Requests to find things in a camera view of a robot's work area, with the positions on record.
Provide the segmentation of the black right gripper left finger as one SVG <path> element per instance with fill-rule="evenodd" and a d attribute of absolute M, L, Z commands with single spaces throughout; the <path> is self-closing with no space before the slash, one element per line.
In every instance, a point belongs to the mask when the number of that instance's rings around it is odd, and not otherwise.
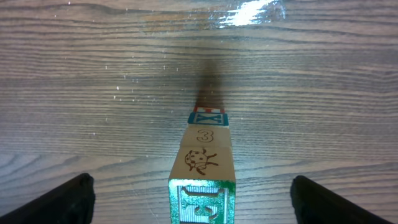
<path fill-rule="evenodd" d="M 1 216 L 1 224 L 90 224 L 94 178 L 82 173 L 35 200 Z"/>

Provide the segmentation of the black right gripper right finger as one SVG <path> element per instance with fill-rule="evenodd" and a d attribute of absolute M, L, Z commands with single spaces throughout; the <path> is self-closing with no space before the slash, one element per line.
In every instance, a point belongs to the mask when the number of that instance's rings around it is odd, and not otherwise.
<path fill-rule="evenodd" d="M 392 224 L 303 175 L 292 181 L 290 197 L 298 224 Z"/>

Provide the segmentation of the green side violin block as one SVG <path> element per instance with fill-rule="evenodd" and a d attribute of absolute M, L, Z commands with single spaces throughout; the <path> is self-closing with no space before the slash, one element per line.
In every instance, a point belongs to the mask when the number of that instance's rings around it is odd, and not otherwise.
<path fill-rule="evenodd" d="M 169 181 L 172 224 L 234 224 L 236 177 L 231 147 L 181 147 Z"/>

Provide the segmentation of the yellow letter K block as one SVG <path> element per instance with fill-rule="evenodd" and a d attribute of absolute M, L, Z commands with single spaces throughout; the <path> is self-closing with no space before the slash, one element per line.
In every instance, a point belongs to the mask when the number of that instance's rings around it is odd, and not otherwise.
<path fill-rule="evenodd" d="M 227 114 L 192 112 L 188 118 L 188 124 L 228 126 L 229 121 Z"/>

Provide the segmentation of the red side L block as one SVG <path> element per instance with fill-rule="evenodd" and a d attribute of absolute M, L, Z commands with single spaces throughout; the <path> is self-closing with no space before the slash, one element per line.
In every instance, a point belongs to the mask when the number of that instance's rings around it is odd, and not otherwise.
<path fill-rule="evenodd" d="M 181 147 L 231 147 L 227 126 L 189 124 L 180 142 Z"/>

